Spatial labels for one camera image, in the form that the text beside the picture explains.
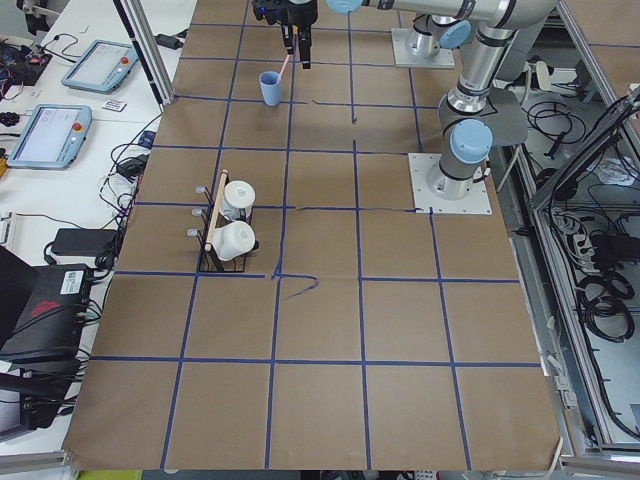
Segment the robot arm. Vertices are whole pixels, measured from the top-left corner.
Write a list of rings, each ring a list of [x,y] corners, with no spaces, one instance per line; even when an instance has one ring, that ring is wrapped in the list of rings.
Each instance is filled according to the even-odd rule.
[[[466,40],[462,30],[476,27],[457,83],[439,106],[443,153],[427,175],[438,197],[466,197],[492,147],[526,139],[515,94],[500,93],[494,83],[509,83],[524,72],[527,54],[555,6],[554,1],[462,1],[450,16],[455,24],[444,31],[441,45]]]
[[[503,60],[516,30],[511,24],[514,1],[329,1],[335,13],[349,15],[362,7],[380,11],[410,11],[415,14],[406,51],[414,57],[432,58],[440,51],[460,46],[479,23],[472,41],[465,73],[493,75]],[[278,24],[287,52],[297,52],[302,66],[311,67],[312,25],[318,20],[316,1],[254,1],[257,20]]]

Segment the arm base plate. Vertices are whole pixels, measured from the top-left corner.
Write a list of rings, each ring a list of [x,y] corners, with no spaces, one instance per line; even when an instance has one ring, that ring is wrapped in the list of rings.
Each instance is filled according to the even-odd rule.
[[[470,179],[453,180],[441,171],[440,158],[440,154],[408,155],[414,209],[425,214],[491,215],[481,169]]]
[[[413,28],[393,28],[392,47],[396,67],[451,70],[455,60],[450,49],[443,49],[431,34]]]

